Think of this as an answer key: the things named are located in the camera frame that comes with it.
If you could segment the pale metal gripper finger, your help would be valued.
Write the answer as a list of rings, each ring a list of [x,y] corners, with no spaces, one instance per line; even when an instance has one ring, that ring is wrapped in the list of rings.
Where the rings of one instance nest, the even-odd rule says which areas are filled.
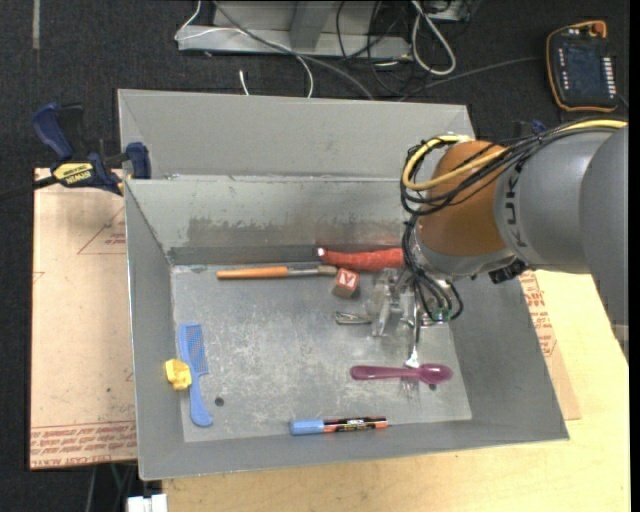
[[[371,334],[381,337],[385,334],[387,325],[394,313],[399,312],[399,305],[393,299],[382,299],[370,306]]]
[[[384,269],[377,273],[373,281],[373,301],[381,303],[384,300],[391,300],[397,278],[398,272],[396,269]]]

